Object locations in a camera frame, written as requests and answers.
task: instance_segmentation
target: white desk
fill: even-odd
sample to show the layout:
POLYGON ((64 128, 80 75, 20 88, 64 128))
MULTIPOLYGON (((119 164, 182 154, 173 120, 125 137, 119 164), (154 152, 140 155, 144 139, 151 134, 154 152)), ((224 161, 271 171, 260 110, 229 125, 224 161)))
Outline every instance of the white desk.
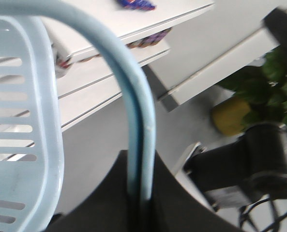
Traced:
MULTIPOLYGON (((212 0, 152 0, 154 11, 126 10, 116 0, 64 0, 101 21, 125 44, 194 18, 213 6, 212 0)), ((98 54, 79 33, 52 19, 43 19, 63 60, 76 62, 98 54)))

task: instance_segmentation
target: chair backrest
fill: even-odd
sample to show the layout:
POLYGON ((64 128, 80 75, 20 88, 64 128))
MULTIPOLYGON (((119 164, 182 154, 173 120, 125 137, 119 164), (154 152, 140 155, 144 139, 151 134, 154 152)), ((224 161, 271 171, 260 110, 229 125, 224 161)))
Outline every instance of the chair backrest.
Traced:
POLYGON ((43 230, 63 148, 51 44, 40 19, 0 16, 0 232, 43 230))
POLYGON ((144 215, 151 199, 155 112, 148 82, 133 55, 100 22, 58 0, 0 0, 0 15, 43 15, 54 18, 80 32, 103 55, 121 87, 128 115, 127 192, 134 213, 140 211, 140 218, 147 218, 144 215))

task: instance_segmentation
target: potted plant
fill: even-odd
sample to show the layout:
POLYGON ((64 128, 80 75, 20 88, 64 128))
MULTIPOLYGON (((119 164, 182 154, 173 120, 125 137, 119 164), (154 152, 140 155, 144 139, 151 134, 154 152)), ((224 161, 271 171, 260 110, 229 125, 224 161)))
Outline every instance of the potted plant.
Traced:
POLYGON ((224 134, 238 134, 261 121, 287 125, 287 65, 279 47, 265 59, 263 66, 245 66, 217 83, 234 91, 232 98, 215 106, 211 113, 224 134))

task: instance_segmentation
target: wall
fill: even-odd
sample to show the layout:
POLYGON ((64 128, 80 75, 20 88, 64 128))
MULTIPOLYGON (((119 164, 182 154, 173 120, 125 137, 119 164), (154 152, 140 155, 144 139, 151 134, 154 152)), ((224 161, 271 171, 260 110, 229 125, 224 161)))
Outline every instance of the wall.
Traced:
POLYGON ((150 66, 171 89, 255 32, 279 5, 287 8, 287 0, 215 0, 214 10, 173 28, 171 52, 150 66))

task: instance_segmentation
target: black cloth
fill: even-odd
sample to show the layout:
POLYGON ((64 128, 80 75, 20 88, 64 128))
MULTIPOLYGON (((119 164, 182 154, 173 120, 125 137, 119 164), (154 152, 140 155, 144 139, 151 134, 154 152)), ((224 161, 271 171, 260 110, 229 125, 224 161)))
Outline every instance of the black cloth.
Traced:
MULTIPOLYGON (((121 151, 98 188, 45 232, 129 232, 126 195, 127 151, 121 151)), ((203 207, 155 155, 151 229, 155 232, 241 232, 203 207)))

